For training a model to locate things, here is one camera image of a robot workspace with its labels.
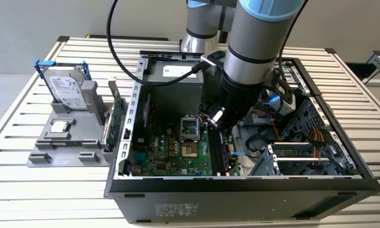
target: colored wires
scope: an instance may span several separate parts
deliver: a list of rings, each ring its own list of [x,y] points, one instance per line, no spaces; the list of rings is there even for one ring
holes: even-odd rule
[[[276,129],[276,125],[274,125],[274,120],[273,119],[272,119],[272,126],[273,126],[273,132],[274,132],[276,140],[277,140],[277,142],[280,142],[280,137],[278,137],[278,133],[277,133],[277,129]]]
[[[266,111],[265,110],[257,110],[257,109],[252,109],[252,113],[257,114],[257,115],[265,115]]]
[[[322,133],[318,131],[318,129],[316,127],[310,128],[308,138],[310,138],[312,134],[313,134],[313,140],[314,141],[324,142]],[[322,149],[322,147],[320,149],[317,149],[317,146],[314,145],[314,158],[320,158],[320,156],[321,156],[320,150],[321,149]]]

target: black cable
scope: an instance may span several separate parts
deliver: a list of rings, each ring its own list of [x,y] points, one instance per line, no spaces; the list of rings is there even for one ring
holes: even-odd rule
[[[308,138],[306,135],[302,132],[293,132],[289,136],[286,136],[281,142],[290,142],[296,137],[301,137],[300,138],[300,142],[305,141],[305,139]]]
[[[290,36],[290,33],[292,33],[293,25],[296,24],[297,18],[298,18],[300,14],[301,14],[301,12],[304,10],[304,7],[305,7],[306,3],[308,3],[308,0],[304,1],[302,5],[301,5],[301,7],[298,9],[298,12],[297,12],[296,16],[292,19],[290,27],[289,27],[289,30],[286,31],[286,35],[285,35],[285,38],[284,38],[284,41],[282,41],[282,44],[281,44],[281,49],[280,49],[280,52],[278,52],[278,68],[281,70],[281,78],[282,78],[282,80],[285,80],[282,66],[281,66],[282,50],[284,50],[284,47],[285,47],[286,40],[289,39],[289,36]]]
[[[373,74],[372,77],[369,77],[369,79],[365,81],[364,85],[372,80],[372,78],[380,73],[380,71],[377,73]]]
[[[248,158],[257,158],[257,156],[252,156],[252,155],[248,155],[248,154],[245,154],[245,156],[246,156]]]
[[[270,129],[272,126],[270,125],[265,125],[262,127],[260,127],[256,131],[253,131],[252,135],[249,136],[249,138],[245,140],[245,147],[249,151],[252,152],[256,152],[256,151],[260,151],[260,149],[257,149],[253,145],[254,148],[250,148],[250,142],[253,142],[254,139],[260,139],[262,140],[265,143],[272,143],[274,142],[276,140],[270,140],[268,139],[266,137],[264,137],[261,135],[261,132],[265,131],[266,129]]]
[[[181,77],[168,81],[168,82],[146,82],[144,80],[140,80],[137,77],[134,77],[134,75],[128,71],[128,69],[125,68],[124,64],[120,61],[120,58],[114,52],[114,46],[113,46],[113,42],[112,42],[112,19],[113,19],[113,13],[114,13],[114,7],[117,4],[118,0],[113,0],[113,4],[112,7],[109,9],[109,14],[108,14],[108,19],[106,19],[106,42],[108,42],[108,47],[109,47],[109,51],[113,55],[113,59],[117,63],[117,65],[120,66],[120,68],[122,69],[122,71],[125,72],[125,74],[138,83],[141,83],[145,86],[168,86],[178,81],[181,81],[184,78],[186,78],[189,75],[197,73],[200,70],[205,70],[209,67],[209,64],[206,64],[206,62],[200,62],[197,63],[192,68],[190,71],[186,72]]]

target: label sticker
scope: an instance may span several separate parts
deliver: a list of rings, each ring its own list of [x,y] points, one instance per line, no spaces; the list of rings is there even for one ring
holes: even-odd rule
[[[190,71],[190,66],[164,66],[164,77],[180,77],[186,72]]]
[[[160,217],[196,216],[197,203],[156,203],[156,215]]]
[[[254,113],[252,113],[252,121],[253,124],[261,124],[261,123],[266,123],[268,122],[268,118],[265,115],[256,115]]]
[[[56,142],[56,143],[52,142],[50,145],[52,146],[65,146],[65,143],[64,142]]]
[[[62,104],[69,108],[86,108],[77,82],[70,77],[52,76],[50,81]]]

